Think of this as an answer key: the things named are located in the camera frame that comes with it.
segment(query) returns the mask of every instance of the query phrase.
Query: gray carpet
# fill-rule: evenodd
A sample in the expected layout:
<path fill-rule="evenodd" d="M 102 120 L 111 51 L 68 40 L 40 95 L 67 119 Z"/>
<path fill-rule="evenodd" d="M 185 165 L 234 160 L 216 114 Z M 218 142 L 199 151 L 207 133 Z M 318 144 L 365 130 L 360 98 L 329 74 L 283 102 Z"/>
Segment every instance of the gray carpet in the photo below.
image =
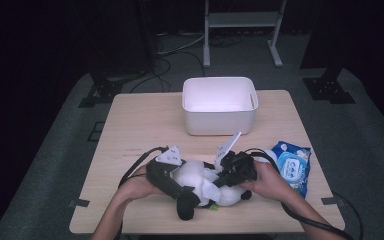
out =
<path fill-rule="evenodd" d="M 206 76 L 245 76 L 256 89 L 285 89 L 290 92 L 310 141 L 317 152 L 328 183 L 358 210 L 364 239 L 384 239 L 384 117 L 353 74 L 343 70 L 338 81 L 355 104 L 335 105 L 314 101 L 302 78 L 320 76 L 324 69 L 300 70 L 308 35 L 281 35 L 278 51 L 284 63 L 274 67 L 267 36 L 226 39 L 237 41 L 229 47 L 211 48 L 211 67 Z M 160 38 L 160 50 L 169 50 L 191 41 L 190 37 Z M 202 60 L 201 45 L 184 51 Z M 183 82 L 203 75 L 200 62 L 190 54 L 164 57 L 170 69 L 161 78 L 124 85 L 122 92 L 182 90 Z M 168 68 L 156 62 L 155 73 Z M 69 231 L 74 212 L 70 201 L 80 195 L 97 142 L 88 141 L 96 122 L 105 121 L 110 104 L 79 108 L 93 85 L 88 74 L 79 79 L 50 129 L 10 207 L 0 222 L 0 239 L 88 239 Z M 340 207 L 346 231 L 359 236 L 357 217 L 347 204 Z M 139 236 L 128 236 L 137 239 Z M 273 239 L 306 239 L 303 234 L 270 235 Z"/>

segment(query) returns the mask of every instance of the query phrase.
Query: metal shelf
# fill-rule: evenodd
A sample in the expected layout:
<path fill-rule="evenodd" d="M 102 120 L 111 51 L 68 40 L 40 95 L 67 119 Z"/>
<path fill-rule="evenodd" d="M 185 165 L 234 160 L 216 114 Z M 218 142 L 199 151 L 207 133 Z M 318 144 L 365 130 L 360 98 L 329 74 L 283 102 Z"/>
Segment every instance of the metal shelf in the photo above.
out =
<path fill-rule="evenodd" d="M 210 13 L 209 27 L 274 27 L 278 12 Z"/>

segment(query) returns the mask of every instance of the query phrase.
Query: human hand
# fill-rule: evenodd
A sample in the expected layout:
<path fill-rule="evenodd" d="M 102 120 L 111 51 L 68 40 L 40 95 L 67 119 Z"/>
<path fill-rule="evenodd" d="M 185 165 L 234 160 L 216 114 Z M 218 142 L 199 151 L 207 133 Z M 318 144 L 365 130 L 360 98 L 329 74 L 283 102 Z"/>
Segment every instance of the human hand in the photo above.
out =
<path fill-rule="evenodd" d="M 257 193 L 258 195 L 277 201 L 285 201 L 295 197 L 295 190 L 280 176 L 270 163 L 254 161 L 257 180 L 244 182 L 237 186 Z"/>
<path fill-rule="evenodd" d="M 146 178 L 146 165 L 139 167 L 132 176 L 120 186 L 117 193 L 128 196 L 130 201 L 141 199 L 151 194 L 164 194 Z"/>

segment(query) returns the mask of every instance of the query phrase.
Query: wooden table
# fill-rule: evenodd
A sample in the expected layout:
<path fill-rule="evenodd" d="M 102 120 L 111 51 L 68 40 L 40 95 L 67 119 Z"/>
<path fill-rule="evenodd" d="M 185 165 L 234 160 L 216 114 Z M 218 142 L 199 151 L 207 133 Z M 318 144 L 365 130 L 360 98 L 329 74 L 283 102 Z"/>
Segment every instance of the wooden table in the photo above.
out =
<path fill-rule="evenodd" d="M 158 146 L 178 146 L 183 159 L 213 163 L 216 147 L 230 136 L 191 136 L 186 132 L 181 93 L 120 94 L 114 98 L 89 173 L 79 199 L 90 201 L 76 206 L 70 224 L 73 233 L 92 233 L 124 173 L 146 151 Z M 336 204 L 324 205 L 332 193 L 316 153 L 287 91 L 257 91 L 259 108 L 250 133 L 233 146 L 238 152 L 257 147 L 270 149 L 283 140 L 310 147 L 311 171 L 307 201 L 333 226 L 345 228 Z M 256 194 L 217 211 L 195 209 L 190 221 L 182 221 L 176 201 L 153 195 L 129 204 L 124 217 L 126 234 L 227 234 L 303 232 L 281 205 Z"/>

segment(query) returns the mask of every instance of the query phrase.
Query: forearm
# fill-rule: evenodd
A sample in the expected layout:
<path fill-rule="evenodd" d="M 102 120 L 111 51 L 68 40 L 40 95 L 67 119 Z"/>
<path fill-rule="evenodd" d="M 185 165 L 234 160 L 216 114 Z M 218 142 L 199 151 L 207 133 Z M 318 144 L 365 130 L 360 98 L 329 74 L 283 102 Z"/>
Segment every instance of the forearm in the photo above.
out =
<path fill-rule="evenodd" d="M 110 239 L 113 240 L 123 222 L 124 211 L 131 202 L 121 191 L 117 191 L 108 204 L 107 209 L 99 221 L 92 239 Z"/>
<path fill-rule="evenodd" d="M 324 219 L 307 201 L 305 201 L 301 196 L 297 193 L 295 196 L 288 198 L 284 204 L 296 214 L 308 218 L 310 220 L 330 225 L 326 219 Z M 314 227 L 308 225 L 306 223 L 300 222 L 302 228 L 308 235 L 308 237 L 312 240 L 316 239 L 344 239 L 339 235 L 326 231 L 324 229 L 320 229 L 318 227 Z"/>

